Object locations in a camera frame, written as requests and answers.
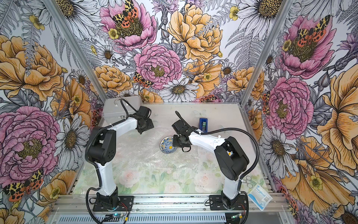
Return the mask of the blue yellow patterned bowl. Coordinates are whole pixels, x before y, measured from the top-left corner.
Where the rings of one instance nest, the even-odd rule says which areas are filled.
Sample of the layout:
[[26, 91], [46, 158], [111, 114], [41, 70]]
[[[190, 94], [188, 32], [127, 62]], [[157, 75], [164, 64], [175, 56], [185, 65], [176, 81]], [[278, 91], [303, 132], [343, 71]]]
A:
[[173, 137], [165, 137], [160, 143], [160, 150], [164, 154], [171, 154], [177, 150], [177, 147], [173, 145]]

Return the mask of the blue tape dispenser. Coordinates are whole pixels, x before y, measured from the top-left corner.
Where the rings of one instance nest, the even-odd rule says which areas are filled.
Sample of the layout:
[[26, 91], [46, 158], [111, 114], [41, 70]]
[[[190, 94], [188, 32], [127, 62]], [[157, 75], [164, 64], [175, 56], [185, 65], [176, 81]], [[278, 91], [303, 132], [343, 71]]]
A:
[[205, 133], [208, 131], [208, 119], [207, 118], [199, 119], [199, 129]]

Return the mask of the clear bubble wrap sheet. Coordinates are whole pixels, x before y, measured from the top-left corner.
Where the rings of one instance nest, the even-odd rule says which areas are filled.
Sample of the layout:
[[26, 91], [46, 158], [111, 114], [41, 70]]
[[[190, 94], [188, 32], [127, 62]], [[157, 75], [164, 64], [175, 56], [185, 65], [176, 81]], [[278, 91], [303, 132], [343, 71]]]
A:
[[117, 138], [117, 151], [112, 160], [115, 177], [127, 170], [164, 170], [204, 172], [209, 171], [221, 177], [216, 157], [199, 146], [175, 149], [172, 153], [164, 153], [161, 142], [166, 137], [173, 137], [175, 132], [170, 128], [154, 128], [139, 134], [132, 130]]

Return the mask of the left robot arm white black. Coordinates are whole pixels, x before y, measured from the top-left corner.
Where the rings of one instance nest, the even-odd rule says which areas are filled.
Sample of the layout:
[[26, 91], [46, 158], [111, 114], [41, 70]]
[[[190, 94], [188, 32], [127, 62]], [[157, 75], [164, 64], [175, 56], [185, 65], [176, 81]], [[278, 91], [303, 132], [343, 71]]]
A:
[[117, 151], [117, 139], [129, 131], [139, 134], [154, 128], [151, 109], [139, 103], [134, 107], [124, 98], [114, 100], [114, 107], [124, 111], [123, 118], [106, 127], [95, 127], [85, 149], [85, 160], [92, 164], [98, 177], [95, 205], [114, 211], [120, 205], [118, 187], [114, 181], [112, 161]]

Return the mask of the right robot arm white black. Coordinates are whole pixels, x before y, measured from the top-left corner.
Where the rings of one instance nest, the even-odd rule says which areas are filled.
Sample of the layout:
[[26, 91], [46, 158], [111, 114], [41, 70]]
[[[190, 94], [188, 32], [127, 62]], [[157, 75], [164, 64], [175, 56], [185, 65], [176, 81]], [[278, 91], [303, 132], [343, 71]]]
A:
[[[240, 198], [248, 196], [246, 192], [241, 191], [243, 178], [247, 176], [258, 164], [260, 158], [259, 144], [255, 137], [246, 130], [240, 128], [222, 128], [211, 132], [203, 132], [190, 126], [180, 115], [175, 112], [179, 120], [172, 124], [172, 128], [176, 132], [173, 136], [173, 146], [181, 149], [192, 146], [201, 147], [212, 152], [218, 162], [222, 174], [225, 176], [224, 187], [221, 192], [222, 202], [219, 204], [227, 210], [234, 209]], [[250, 138], [255, 146], [255, 160], [250, 166], [249, 157], [241, 147], [236, 138], [230, 136], [228, 138], [215, 137], [215, 133], [224, 131], [238, 131]]]

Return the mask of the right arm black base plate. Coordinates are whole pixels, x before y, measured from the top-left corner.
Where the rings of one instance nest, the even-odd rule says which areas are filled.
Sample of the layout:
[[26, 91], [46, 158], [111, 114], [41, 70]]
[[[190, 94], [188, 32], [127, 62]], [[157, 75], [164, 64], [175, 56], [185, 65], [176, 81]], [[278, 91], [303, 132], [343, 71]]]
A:
[[212, 211], [247, 211], [249, 209], [249, 200], [244, 192], [234, 199], [229, 199], [225, 195], [210, 195], [209, 207]]

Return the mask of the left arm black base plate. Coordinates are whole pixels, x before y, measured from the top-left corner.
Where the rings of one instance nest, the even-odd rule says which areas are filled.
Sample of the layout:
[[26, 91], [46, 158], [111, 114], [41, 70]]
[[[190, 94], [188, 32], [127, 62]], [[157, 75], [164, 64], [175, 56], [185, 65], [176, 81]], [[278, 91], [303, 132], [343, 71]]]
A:
[[131, 211], [134, 196], [102, 196], [99, 195], [94, 203], [94, 212]]

